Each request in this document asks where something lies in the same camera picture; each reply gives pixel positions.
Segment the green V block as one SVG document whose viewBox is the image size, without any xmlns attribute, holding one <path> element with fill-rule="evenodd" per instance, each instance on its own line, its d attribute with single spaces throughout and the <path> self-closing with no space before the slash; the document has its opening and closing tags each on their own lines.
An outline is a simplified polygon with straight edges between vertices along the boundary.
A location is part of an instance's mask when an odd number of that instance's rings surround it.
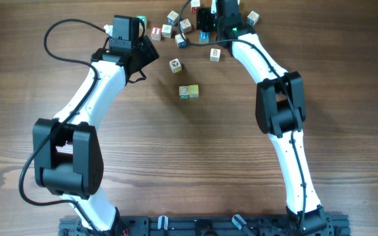
<svg viewBox="0 0 378 236">
<path fill-rule="evenodd" d="M 195 14 L 201 7 L 200 0 L 191 0 L 190 2 L 191 13 Z"/>
</svg>

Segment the brown circle block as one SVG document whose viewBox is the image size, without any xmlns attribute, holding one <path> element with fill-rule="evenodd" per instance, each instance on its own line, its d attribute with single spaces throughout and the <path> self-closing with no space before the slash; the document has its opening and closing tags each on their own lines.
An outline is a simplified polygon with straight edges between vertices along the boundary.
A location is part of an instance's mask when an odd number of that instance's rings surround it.
<svg viewBox="0 0 378 236">
<path fill-rule="evenodd" d="M 182 65 L 181 65 L 181 63 L 179 62 L 179 59 L 178 59 L 178 58 L 175 58 L 175 59 L 171 60 L 171 61 L 169 62 L 169 66 L 170 66 L 171 71 L 172 71 L 173 73 L 177 73 L 177 72 L 179 72 L 179 71 L 182 70 Z"/>
</svg>

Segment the green Z block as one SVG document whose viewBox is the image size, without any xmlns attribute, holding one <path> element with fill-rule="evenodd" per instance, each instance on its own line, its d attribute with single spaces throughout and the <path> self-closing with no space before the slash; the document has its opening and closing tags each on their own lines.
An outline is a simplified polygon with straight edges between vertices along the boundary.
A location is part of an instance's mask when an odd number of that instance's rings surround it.
<svg viewBox="0 0 378 236">
<path fill-rule="evenodd" d="M 180 97 L 180 99 L 189 99 L 189 97 L 190 97 L 189 86 L 180 86 L 179 87 L 179 97 Z"/>
</svg>

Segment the yellow animal block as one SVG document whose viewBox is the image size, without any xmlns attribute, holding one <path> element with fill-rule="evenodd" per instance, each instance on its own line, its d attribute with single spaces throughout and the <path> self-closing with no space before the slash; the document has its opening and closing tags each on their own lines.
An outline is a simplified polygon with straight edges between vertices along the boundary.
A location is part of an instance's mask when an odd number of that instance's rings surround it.
<svg viewBox="0 0 378 236">
<path fill-rule="evenodd" d="M 199 86 L 198 85 L 189 85 L 189 96 L 191 98 L 198 98 L 199 97 Z"/>
</svg>

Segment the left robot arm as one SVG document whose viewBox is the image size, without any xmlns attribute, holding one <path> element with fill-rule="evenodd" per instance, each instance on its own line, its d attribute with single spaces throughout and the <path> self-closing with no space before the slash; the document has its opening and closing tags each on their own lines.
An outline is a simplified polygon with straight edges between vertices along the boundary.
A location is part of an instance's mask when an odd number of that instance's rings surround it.
<svg viewBox="0 0 378 236">
<path fill-rule="evenodd" d="M 88 62 L 89 73 L 69 104 L 33 126 L 33 153 L 26 162 L 38 186 L 72 205 L 79 218 L 62 221 L 60 234 L 129 235 L 136 224 L 122 218 L 101 188 L 104 162 L 97 129 L 116 95 L 134 73 L 158 58 L 140 18 L 115 16 L 103 29 L 104 46 Z"/>
</svg>

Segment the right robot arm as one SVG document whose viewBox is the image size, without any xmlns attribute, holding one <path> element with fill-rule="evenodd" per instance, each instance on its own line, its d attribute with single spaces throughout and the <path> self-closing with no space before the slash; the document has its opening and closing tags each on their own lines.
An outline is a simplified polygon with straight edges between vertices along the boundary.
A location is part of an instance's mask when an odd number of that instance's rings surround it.
<svg viewBox="0 0 378 236">
<path fill-rule="evenodd" d="M 243 23 L 238 1 L 213 1 L 211 6 L 219 42 L 242 63 L 257 86 L 257 124 L 276 150 L 285 183 L 287 234 L 332 235 L 303 147 L 306 111 L 301 76 L 283 69 L 266 52 L 253 23 Z"/>
</svg>

